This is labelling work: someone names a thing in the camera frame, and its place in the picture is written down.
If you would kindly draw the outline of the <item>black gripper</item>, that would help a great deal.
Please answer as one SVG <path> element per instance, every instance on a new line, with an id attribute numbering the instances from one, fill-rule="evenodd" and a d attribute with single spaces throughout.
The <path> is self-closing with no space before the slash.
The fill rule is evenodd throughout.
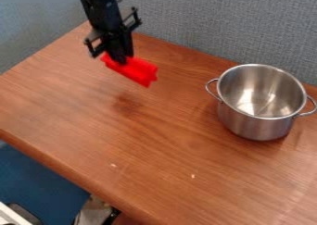
<path id="1" fill-rule="evenodd" d="M 141 25 L 137 8 L 131 7 L 125 14 L 120 12 L 123 0 L 80 0 L 84 13 L 91 24 L 91 33 L 84 38 L 91 56 L 107 53 L 120 65 L 125 57 L 133 57 L 132 35 Z"/>

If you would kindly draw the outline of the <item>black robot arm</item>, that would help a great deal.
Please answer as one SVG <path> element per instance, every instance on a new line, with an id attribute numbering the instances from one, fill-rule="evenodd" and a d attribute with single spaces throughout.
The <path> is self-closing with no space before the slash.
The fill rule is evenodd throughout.
<path id="1" fill-rule="evenodd" d="M 84 38 L 91 57 L 107 53 L 111 60 L 124 65 L 133 57 L 131 32 L 141 25 L 137 8 L 120 11 L 123 0 L 80 0 L 91 24 L 91 32 Z"/>

